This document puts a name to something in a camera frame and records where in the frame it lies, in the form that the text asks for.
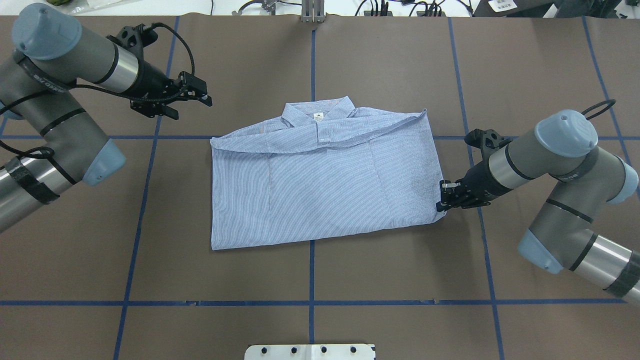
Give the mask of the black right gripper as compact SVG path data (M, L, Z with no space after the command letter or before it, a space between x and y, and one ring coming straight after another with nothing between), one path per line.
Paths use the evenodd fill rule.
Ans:
M491 155L505 148L512 139L501 136L493 129L474 129L464 137L466 145L480 150L482 160L474 164L462 178L455 181L439 182L440 201L436 203L437 212L446 212L452 208L478 208L490 205L490 202L511 191L503 186L490 171Z

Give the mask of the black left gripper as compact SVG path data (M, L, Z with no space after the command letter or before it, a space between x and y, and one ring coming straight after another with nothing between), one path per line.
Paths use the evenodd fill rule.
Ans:
M107 39L114 44L114 61L106 75L106 89L129 100L130 109L153 118L157 116L179 120L178 110L170 107L176 101L198 101L212 107L205 80L195 75L195 59L185 39L169 25L161 27L173 34L187 51L190 70L181 71L172 79L144 58L146 47L159 36L158 25L122 27L117 35Z

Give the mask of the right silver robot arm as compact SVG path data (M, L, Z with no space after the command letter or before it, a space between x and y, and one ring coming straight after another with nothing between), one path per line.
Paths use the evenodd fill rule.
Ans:
M639 253L591 229L606 205L636 193L639 175L599 146L583 112L565 109L516 138L474 129L465 138L481 160L462 178L441 180L438 212L487 207L543 176L557 184L518 245L523 258L556 275L573 272L610 296L638 305Z

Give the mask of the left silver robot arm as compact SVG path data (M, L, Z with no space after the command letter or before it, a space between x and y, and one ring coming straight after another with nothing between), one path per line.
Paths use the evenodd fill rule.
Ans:
M101 36L77 18L43 3L26 6L11 29L13 50L1 64L1 114L26 120L45 144L18 150L1 166L0 228L6 231L55 202L79 182L96 186L120 170L126 157L71 91L87 89L124 98L143 116L178 120L176 101L212 107L195 63L175 79L144 57L162 22L125 26Z

